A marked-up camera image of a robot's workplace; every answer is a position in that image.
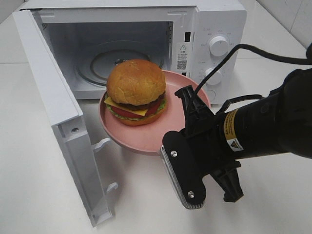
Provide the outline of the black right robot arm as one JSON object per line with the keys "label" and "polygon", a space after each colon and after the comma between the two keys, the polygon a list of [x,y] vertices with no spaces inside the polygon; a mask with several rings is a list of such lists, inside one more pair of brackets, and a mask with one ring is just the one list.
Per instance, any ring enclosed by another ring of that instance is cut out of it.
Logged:
{"label": "black right robot arm", "polygon": [[203,206],[203,178],[210,175],[224,191],[226,202],[243,192],[237,169],[240,160],[293,153],[312,156],[312,71],[296,69],[267,97],[244,95],[226,100],[213,113],[198,88],[176,91],[182,100],[185,127],[167,132],[162,155],[183,206]]}

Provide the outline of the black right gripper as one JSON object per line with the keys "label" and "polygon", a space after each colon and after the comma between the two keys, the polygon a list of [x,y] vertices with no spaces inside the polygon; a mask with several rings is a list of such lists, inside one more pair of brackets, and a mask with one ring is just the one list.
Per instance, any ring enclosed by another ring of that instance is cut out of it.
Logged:
{"label": "black right gripper", "polygon": [[241,164],[231,156],[220,130],[220,118],[191,85],[177,90],[175,96],[182,100],[185,118],[185,127],[180,132],[186,137],[200,173],[203,177],[211,175],[224,191],[225,202],[237,202],[244,195],[237,172]]}

